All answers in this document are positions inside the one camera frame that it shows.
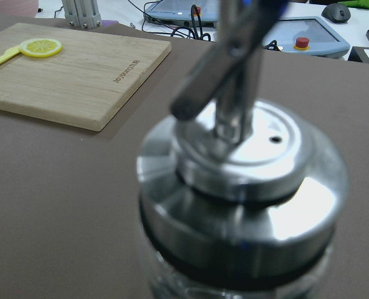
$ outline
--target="pink bowl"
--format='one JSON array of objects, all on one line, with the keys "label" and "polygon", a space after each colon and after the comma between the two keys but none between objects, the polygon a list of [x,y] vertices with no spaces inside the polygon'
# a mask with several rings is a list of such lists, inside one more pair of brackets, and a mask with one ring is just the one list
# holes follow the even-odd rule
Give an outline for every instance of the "pink bowl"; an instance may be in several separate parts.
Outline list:
[{"label": "pink bowl", "polygon": [[0,13],[3,14],[34,17],[38,7],[39,0],[0,0]]}]

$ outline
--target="lemon slice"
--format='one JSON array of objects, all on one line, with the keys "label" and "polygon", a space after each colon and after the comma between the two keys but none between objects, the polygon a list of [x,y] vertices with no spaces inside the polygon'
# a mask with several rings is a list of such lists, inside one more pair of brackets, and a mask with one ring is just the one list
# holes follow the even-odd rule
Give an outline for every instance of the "lemon slice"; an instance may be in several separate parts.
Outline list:
[{"label": "lemon slice", "polygon": [[61,50],[62,44],[56,39],[29,39],[20,44],[21,53],[32,57],[49,57]]}]

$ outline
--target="wooden cutting board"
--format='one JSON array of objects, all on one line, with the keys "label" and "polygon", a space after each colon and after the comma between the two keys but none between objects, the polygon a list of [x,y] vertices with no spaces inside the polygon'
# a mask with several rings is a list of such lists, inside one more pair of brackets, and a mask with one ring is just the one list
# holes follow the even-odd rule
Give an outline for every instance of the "wooden cutting board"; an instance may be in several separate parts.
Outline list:
[{"label": "wooden cutting board", "polygon": [[55,56],[18,54],[0,65],[0,110],[100,131],[171,50],[170,42],[16,24],[0,55],[32,38],[63,44]]}]

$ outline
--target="table surface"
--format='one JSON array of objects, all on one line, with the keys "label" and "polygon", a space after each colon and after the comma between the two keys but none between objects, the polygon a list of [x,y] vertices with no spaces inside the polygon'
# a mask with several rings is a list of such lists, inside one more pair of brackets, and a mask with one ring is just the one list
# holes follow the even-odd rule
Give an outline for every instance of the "table surface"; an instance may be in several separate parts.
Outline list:
[{"label": "table surface", "polygon": [[[65,26],[0,15],[0,31],[17,21]],[[122,25],[98,32],[168,39]],[[193,57],[210,47],[170,41],[166,60],[99,133],[0,111],[0,298],[151,298],[136,252],[136,156]],[[369,65],[264,51],[258,93],[343,154],[350,195],[321,298],[369,298]]]},{"label": "table surface", "polygon": [[[132,0],[132,2],[143,9],[145,0]],[[130,26],[130,23],[141,29],[142,13],[132,6],[127,0],[97,0],[98,9],[103,20],[116,20],[121,24]],[[61,0],[39,0],[39,7],[43,8],[43,12],[37,14],[37,17],[53,17],[54,11],[60,9]],[[321,16],[324,5],[289,3],[289,7],[284,17],[300,17],[300,16]],[[336,32],[338,32],[351,46],[369,47],[369,41],[365,36],[369,30],[369,10],[350,8],[352,17],[346,24],[334,24],[327,19],[326,23]],[[64,10],[56,13],[57,17],[64,18]],[[165,27],[155,24],[146,23],[144,30],[152,32],[171,32]],[[213,28],[206,29],[212,35],[212,39],[216,39],[216,30]],[[344,59],[348,59],[350,51],[344,55]]]}]

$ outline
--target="black mouse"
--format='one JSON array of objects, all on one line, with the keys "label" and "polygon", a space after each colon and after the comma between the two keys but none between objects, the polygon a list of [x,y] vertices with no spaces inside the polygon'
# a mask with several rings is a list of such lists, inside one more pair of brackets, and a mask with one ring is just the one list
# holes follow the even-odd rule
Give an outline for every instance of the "black mouse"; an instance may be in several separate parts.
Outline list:
[{"label": "black mouse", "polygon": [[332,3],[324,8],[321,16],[326,17],[328,20],[334,23],[346,23],[352,15],[346,5]]}]

